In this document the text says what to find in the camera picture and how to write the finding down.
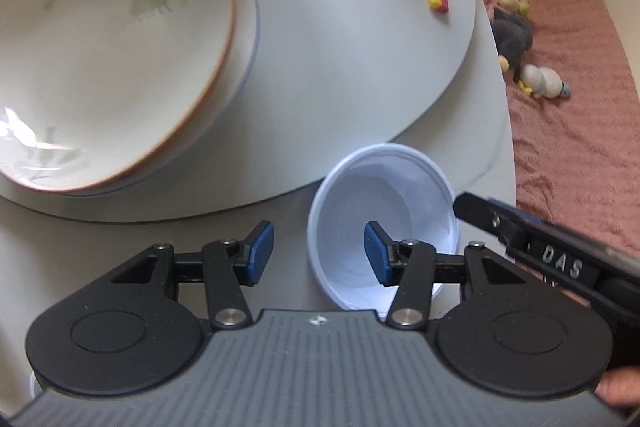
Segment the right hand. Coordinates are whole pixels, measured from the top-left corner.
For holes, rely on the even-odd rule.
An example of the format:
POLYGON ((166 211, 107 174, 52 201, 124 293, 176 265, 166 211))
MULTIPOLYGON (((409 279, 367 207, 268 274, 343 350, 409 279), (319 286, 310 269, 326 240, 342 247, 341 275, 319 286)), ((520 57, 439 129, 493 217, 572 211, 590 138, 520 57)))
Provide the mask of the right hand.
POLYGON ((610 407, 638 407, 640 367, 621 367, 607 371, 597 385, 596 395, 610 407))

